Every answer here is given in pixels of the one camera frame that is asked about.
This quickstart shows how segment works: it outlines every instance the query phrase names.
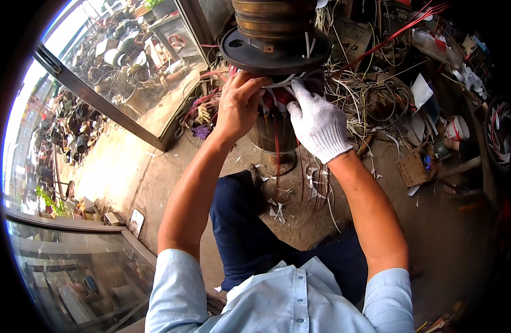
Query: building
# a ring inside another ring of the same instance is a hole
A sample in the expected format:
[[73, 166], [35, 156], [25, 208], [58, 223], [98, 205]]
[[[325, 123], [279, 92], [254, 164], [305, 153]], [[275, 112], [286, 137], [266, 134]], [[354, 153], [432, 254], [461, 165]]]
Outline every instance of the building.
[[[53, 93], [54, 84], [48, 76], [40, 78], [22, 115], [17, 143], [13, 152], [11, 181], [9, 182], [9, 196], [15, 197], [21, 202], [25, 202], [25, 196], [31, 192], [32, 180], [35, 183], [35, 177], [32, 174], [35, 166], [31, 163], [31, 153], [34, 151], [31, 147], [32, 135], [43, 120], [52, 117], [49, 105]], [[16, 202], [11, 202], [11, 207], [20, 210], [20, 206]]]

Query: white knit glove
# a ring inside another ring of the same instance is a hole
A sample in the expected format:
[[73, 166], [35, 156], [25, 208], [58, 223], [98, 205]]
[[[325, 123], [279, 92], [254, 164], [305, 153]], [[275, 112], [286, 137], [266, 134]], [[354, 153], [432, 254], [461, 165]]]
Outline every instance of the white knit glove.
[[352, 149], [347, 140], [346, 114], [318, 94], [310, 93], [294, 78], [292, 90], [298, 102], [287, 103], [294, 133], [304, 147], [327, 163]]

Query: shirt sleeve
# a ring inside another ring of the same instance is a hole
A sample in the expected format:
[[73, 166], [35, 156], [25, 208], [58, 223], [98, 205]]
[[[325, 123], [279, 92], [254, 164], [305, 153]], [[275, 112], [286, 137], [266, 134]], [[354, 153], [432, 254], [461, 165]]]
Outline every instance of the shirt sleeve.
[[373, 276], [366, 285], [363, 315], [377, 333], [415, 332], [409, 273], [392, 268]]
[[206, 288], [196, 259], [178, 249], [157, 256], [145, 332], [192, 332], [207, 320]]

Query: green plant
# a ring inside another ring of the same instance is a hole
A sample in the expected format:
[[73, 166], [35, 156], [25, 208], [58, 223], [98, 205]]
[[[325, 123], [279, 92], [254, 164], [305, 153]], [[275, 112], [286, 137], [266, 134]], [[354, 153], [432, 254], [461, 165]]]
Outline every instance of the green plant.
[[61, 199], [57, 199], [56, 202], [52, 201], [52, 197], [48, 192], [41, 189], [39, 186], [35, 189], [35, 194], [40, 196], [44, 200], [46, 206], [51, 206], [53, 212], [57, 216], [72, 217], [72, 211], [65, 205], [65, 202]]
[[165, 0], [145, 0], [145, 8], [150, 10]]

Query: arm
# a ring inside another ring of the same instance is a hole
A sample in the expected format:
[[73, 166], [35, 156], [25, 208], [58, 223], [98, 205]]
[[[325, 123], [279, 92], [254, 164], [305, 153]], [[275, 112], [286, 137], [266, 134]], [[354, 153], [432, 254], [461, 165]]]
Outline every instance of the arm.
[[378, 182], [347, 142], [346, 115], [292, 80], [298, 102], [287, 104], [299, 141], [335, 175], [345, 191], [369, 277], [390, 268], [407, 269], [407, 244], [398, 217]]
[[174, 187], [157, 236], [157, 252], [183, 250], [197, 261], [217, 179], [233, 144], [253, 126], [261, 87], [272, 81], [247, 72], [222, 89], [217, 125]]
[[328, 162], [345, 191], [369, 266], [369, 277], [390, 268], [407, 269], [407, 244], [389, 198], [355, 151]]

